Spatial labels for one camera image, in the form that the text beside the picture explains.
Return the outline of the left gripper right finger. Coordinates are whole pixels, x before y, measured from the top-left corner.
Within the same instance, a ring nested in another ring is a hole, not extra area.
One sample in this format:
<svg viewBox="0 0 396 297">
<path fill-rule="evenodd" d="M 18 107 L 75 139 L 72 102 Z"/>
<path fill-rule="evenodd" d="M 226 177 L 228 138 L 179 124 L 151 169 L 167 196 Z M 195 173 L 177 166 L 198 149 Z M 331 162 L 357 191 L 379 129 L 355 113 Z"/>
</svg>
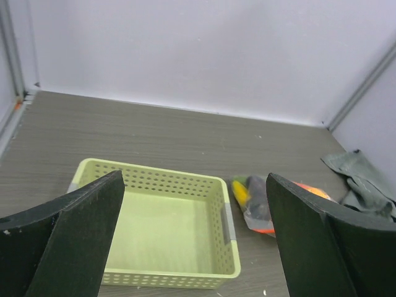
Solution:
<svg viewBox="0 0 396 297">
<path fill-rule="evenodd" d="M 270 173 L 267 199 L 290 296 L 395 296 L 395 224 Z"/>
</svg>

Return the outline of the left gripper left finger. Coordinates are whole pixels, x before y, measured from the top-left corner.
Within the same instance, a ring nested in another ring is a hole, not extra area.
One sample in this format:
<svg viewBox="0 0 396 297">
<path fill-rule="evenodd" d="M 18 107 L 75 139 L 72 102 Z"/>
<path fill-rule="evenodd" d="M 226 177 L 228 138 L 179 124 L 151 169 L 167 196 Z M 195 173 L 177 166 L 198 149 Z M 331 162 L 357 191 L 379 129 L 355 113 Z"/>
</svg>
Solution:
<svg viewBox="0 0 396 297">
<path fill-rule="evenodd" d="M 123 202 L 112 171 L 1 218 L 1 296 L 97 296 Z"/>
</svg>

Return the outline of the yellow orange toy fruit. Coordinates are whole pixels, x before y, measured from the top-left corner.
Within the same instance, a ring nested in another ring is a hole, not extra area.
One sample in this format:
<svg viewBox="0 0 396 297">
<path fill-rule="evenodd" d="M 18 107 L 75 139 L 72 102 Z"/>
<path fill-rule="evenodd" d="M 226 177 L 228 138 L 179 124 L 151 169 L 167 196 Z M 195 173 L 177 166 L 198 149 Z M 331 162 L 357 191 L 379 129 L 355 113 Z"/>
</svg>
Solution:
<svg viewBox="0 0 396 297">
<path fill-rule="evenodd" d="M 327 200 L 331 200 L 331 197 L 326 192 L 324 192 L 322 189 L 319 189 L 319 188 L 316 188 L 316 187 L 312 187 L 312 186 L 308 186 L 308 185 L 303 184 L 303 183 L 295 182 L 295 184 L 298 185 L 299 187 L 305 189 L 306 191 L 312 193 L 312 194 L 315 194 L 315 195 L 317 195 L 319 197 L 322 197 L 324 199 L 327 199 Z"/>
</svg>

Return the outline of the dark purple toy plum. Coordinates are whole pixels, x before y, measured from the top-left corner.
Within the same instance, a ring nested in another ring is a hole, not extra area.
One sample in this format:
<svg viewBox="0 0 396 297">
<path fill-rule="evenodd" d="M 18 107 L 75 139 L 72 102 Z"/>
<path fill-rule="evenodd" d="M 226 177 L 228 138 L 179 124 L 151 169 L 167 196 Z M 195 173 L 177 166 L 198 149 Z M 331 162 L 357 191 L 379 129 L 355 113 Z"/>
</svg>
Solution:
<svg viewBox="0 0 396 297">
<path fill-rule="evenodd" d="M 265 181 L 259 176 L 248 177 L 248 191 L 251 198 L 247 202 L 247 209 L 251 217 L 258 220 L 270 220 Z"/>
</svg>

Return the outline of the clear orange zip bag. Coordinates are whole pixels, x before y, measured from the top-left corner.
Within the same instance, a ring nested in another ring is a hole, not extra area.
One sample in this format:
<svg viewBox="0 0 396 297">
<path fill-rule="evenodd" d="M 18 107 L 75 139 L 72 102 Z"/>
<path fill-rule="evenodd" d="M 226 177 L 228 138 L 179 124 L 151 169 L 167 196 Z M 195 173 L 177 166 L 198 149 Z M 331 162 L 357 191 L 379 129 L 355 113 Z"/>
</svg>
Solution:
<svg viewBox="0 0 396 297">
<path fill-rule="evenodd" d="M 247 227 L 257 233 L 275 237 L 265 179 L 256 175 L 236 176 L 231 178 L 229 185 Z"/>
</svg>

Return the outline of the green plastic basket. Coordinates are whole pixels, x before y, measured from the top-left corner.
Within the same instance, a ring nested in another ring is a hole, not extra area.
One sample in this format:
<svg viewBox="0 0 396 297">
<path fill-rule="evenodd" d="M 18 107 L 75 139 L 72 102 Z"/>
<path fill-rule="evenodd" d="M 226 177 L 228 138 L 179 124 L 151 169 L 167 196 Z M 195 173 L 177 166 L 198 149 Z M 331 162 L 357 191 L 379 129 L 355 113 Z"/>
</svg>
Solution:
<svg viewBox="0 0 396 297">
<path fill-rule="evenodd" d="M 103 285 L 214 290 L 240 275 L 224 180 L 86 158 L 69 191 L 115 170 L 125 190 Z"/>
</svg>

